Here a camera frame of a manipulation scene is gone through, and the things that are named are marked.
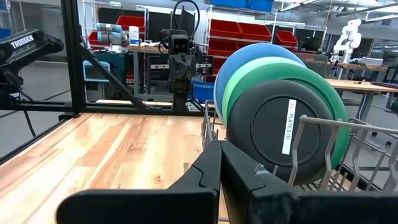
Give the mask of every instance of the blue bin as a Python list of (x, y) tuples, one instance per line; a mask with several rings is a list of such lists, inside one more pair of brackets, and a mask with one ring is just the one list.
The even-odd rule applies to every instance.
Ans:
[(216, 6), (228, 6), (228, 7), (241, 7), (245, 8), (247, 0), (210, 0), (210, 4)]
[(192, 80), (193, 83), (193, 97), (200, 103), (206, 100), (213, 100), (214, 98), (214, 83), (201, 82)]
[(258, 11), (271, 12), (273, 4), (272, 0), (248, 0), (249, 8)]

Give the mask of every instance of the white container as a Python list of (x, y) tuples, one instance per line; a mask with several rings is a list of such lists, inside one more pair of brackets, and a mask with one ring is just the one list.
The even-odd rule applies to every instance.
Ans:
[(136, 26), (129, 27), (129, 44), (139, 46), (139, 29)]

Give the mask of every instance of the white robot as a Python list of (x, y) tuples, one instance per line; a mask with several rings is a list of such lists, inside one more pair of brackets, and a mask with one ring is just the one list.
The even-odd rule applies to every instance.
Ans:
[(331, 61), (336, 62), (338, 60), (338, 54), (340, 51), (344, 51), (342, 63), (349, 63), (349, 58), (353, 53), (353, 50), (361, 44), (362, 35), (358, 33), (358, 27), (361, 25), (361, 19), (353, 19), (348, 21), (347, 26), (343, 27), (341, 31), (340, 39), (337, 41), (333, 48), (333, 55)]

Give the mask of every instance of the dish rack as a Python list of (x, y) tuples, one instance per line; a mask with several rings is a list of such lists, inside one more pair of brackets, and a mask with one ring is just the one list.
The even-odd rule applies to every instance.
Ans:
[[(209, 112), (214, 111), (214, 102), (205, 102), (205, 115), (201, 126), (202, 146), (207, 146), (211, 141), (219, 138), (220, 130), (223, 125), (218, 123), (217, 115), (210, 116)], [(398, 143), (392, 147), (381, 147), (366, 139), (368, 133), (378, 132), (388, 135), (390, 139), (398, 139), (398, 130), (389, 128), (380, 128), (371, 124), (360, 121), (356, 118), (349, 119), (348, 122), (342, 120), (327, 120), (320, 118), (311, 118), (305, 115), (300, 117), (297, 133), (294, 143), (292, 145), (292, 172), (290, 174), (289, 185), (293, 185), (295, 176), (297, 174), (297, 146), (299, 145), (300, 137), (304, 126), (307, 123), (316, 123), (320, 125), (328, 125), (332, 127), (331, 137), (325, 151), (326, 171), (321, 180), (311, 184), (305, 184), (295, 187), (300, 187), (306, 191), (396, 191), (398, 184)], [(332, 152), (337, 133), (340, 128), (349, 128), (350, 141), (348, 148), (344, 154), (342, 162), (335, 169), (331, 166), (330, 154)], [(367, 154), (372, 154), (375, 166), (369, 170), (367, 167), (364, 171), (363, 167), (359, 166), (361, 158), (361, 151), (366, 151)], [(272, 170), (273, 174), (278, 172), (278, 167), (275, 166)]]

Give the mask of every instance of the green plate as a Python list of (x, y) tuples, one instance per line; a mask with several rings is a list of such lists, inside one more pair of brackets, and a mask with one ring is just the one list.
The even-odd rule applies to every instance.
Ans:
[[(294, 65), (292, 63), (271, 63), (263, 66), (252, 67), (244, 65), (245, 76), (235, 85), (228, 101), (228, 107), (224, 121), (228, 120), (234, 102), (241, 93), (248, 88), (267, 80), (284, 79), (299, 82), (314, 91), (329, 107), (334, 119), (348, 121), (348, 115), (344, 104), (336, 90), (320, 75), (312, 70)], [(343, 158), (349, 143), (349, 129), (340, 128), (333, 154), (331, 155), (331, 165), (335, 168)]]
[[(253, 61), (250, 61), (250, 62), (244, 64), (236, 72), (233, 73), (232, 77), (229, 79), (228, 84), (225, 88), (224, 96), (223, 96), (223, 107), (222, 107), (223, 118), (227, 118), (227, 116), (226, 116), (227, 105), (228, 105), (229, 98), (232, 94), (232, 91), (234, 90), (234, 87), (243, 78), (243, 76), (245, 76), (245, 74), (247, 74), (247, 71), (250, 69), (262, 66), (262, 65), (268, 65), (270, 63), (292, 63), (295, 65), (304, 67), (304, 65), (301, 65), (298, 62), (295, 62), (291, 59), (282, 58), (282, 57), (263, 57), (263, 58), (258, 58), (258, 59), (255, 59)], [(223, 120), (223, 123), (225, 126), (227, 125), (227, 120), (228, 119)]]

